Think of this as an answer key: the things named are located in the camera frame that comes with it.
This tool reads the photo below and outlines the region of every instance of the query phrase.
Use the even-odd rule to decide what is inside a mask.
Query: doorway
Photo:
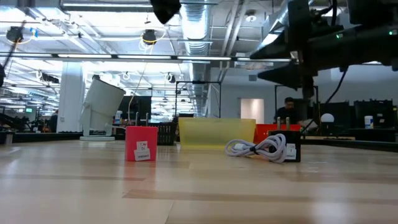
[[[264,124],[264,99],[241,99],[241,118]]]

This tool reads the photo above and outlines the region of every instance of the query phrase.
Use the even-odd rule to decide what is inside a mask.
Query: white label
[[[286,144],[286,159],[296,159],[296,144]]]
[[[148,142],[147,141],[137,142],[137,152],[149,152]]]
[[[138,151],[134,150],[134,155],[136,157],[136,161],[143,161],[150,159],[150,152],[148,151]]]

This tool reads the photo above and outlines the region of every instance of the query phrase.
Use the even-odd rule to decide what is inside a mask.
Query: yellow container
[[[253,142],[255,119],[179,118],[182,150],[224,149],[232,139]]]

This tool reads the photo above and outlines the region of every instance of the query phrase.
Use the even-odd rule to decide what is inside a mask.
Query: coiled cable
[[[270,147],[274,147],[275,151],[269,152]],[[234,157],[258,154],[272,162],[283,163],[287,155],[286,138],[283,134],[276,134],[269,136],[258,145],[242,139],[233,139],[225,145],[225,153]]]

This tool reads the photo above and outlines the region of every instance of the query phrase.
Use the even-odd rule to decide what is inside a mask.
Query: red container
[[[275,131],[278,128],[277,124],[256,124],[256,132],[254,133],[254,140],[255,144],[259,144],[266,138],[268,138],[269,131]],[[281,130],[286,130],[286,124],[280,125]],[[291,124],[290,125],[291,131],[300,131],[301,125],[299,124]]]
[[[157,151],[157,128],[126,127],[126,161],[155,161]]]

